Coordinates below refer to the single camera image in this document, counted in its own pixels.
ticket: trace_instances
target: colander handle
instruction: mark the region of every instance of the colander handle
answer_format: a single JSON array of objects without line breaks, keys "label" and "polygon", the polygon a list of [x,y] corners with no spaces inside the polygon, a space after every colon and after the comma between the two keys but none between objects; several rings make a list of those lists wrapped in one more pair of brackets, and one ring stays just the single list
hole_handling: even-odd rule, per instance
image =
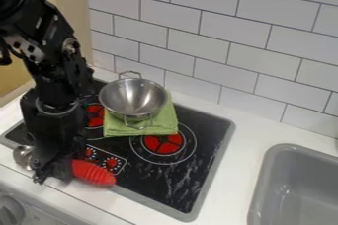
[{"label": "colander handle", "polygon": [[127,116],[124,115],[125,126],[131,127],[131,128],[133,128],[133,129],[136,129],[136,130],[143,130],[143,129],[145,129],[145,128],[147,128],[147,127],[153,125],[152,114],[150,113],[148,116],[149,116],[149,120],[150,120],[149,124],[147,124],[147,125],[145,125],[145,126],[136,126],[136,125],[129,124],[129,123],[127,122]]},{"label": "colander handle", "polygon": [[133,73],[133,74],[138,75],[140,79],[142,78],[142,75],[139,72],[136,72],[136,71],[124,71],[122,73],[119,73],[119,80],[122,79],[122,76],[125,75],[125,74],[127,74],[127,73]]}]

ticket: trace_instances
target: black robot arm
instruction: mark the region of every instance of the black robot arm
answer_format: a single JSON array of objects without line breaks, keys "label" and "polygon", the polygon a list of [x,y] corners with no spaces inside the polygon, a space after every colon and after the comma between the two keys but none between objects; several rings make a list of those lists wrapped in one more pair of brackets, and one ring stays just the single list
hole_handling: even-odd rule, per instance
[{"label": "black robot arm", "polygon": [[25,62],[36,81],[39,100],[69,108],[88,89],[88,69],[80,44],[60,11],[46,0],[0,0],[0,44]]},{"label": "black robot arm", "polygon": [[11,64],[10,52],[24,61],[36,82],[21,99],[27,139],[35,146],[34,179],[69,180],[71,159],[80,156],[85,140],[81,101],[93,71],[73,29],[46,0],[0,0],[0,65]]}]

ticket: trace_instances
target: toy stove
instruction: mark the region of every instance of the toy stove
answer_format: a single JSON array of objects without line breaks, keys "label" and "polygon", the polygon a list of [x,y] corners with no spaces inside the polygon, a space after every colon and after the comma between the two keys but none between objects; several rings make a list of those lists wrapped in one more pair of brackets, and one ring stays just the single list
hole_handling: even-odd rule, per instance
[{"label": "toy stove", "polygon": [[[97,81],[99,91],[105,83]],[[112,191],[170,215],[194,220],[226,150],[230,121],[175,106],[179,133],[169,136],[103,136],[104,108],[87,98],[86,160],[116,175]],[[25,144],[23,124],[6,138]]]}]

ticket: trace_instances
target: green dish cloth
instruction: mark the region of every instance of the green dish cloth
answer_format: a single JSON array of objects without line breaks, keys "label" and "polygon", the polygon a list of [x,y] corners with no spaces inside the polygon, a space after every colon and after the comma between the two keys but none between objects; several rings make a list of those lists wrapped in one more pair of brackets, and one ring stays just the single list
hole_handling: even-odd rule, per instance
[{"label": "green dish cloth", "polygon": [[[178,133],[178,120],[174,105],[169,92],[168,100],[158,115],[153,119],[153,125],[143,130],[133,129],[125,126],[122,120],[112,116],[107,110],[105,111],[104,135],[105,137],[113,136],[137,136],[137,135],[169,135]],[[132,122],[136,126],[145,126],[149,120],[141,122]]]}]

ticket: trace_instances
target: gray sink basin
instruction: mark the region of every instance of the gray sink basin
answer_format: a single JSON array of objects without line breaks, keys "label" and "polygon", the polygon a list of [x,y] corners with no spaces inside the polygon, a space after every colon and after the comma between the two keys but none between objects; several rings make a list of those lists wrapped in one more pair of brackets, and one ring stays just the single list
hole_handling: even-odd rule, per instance
[{"label": "gray sink basin", "polygon": [[283,144],[265,156],[248,225],[337,225],[338,158]]}]

